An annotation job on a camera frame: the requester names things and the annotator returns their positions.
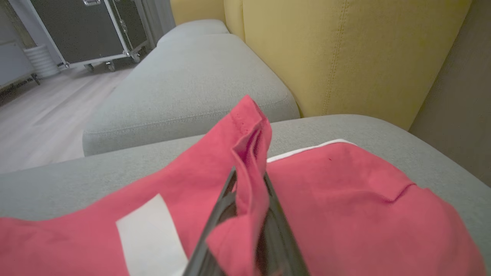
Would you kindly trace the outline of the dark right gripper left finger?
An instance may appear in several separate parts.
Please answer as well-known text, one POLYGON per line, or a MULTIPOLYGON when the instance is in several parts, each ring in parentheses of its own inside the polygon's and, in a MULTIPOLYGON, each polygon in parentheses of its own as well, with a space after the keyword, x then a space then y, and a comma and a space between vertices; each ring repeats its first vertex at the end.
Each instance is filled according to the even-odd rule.
POLYGON ((229 174, 214 208, 205 224, 193 254, 183 272, 184 276, 224 276, 225 273, 219 267, 212 255, 207 238, 210 233, 224 221, 236 216, 236 193, 233 188, 237 181, 236 169, 233 167, 229 174))

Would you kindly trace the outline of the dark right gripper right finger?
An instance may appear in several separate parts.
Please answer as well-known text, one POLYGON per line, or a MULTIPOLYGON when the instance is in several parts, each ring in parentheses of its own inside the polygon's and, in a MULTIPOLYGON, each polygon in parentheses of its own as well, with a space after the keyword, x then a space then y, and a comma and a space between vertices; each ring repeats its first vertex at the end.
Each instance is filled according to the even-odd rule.
POLYGON ((296 239, 268 174, 264 175, 269 206, 260 232, 256 260, 263 276, 308 276, 296 239))

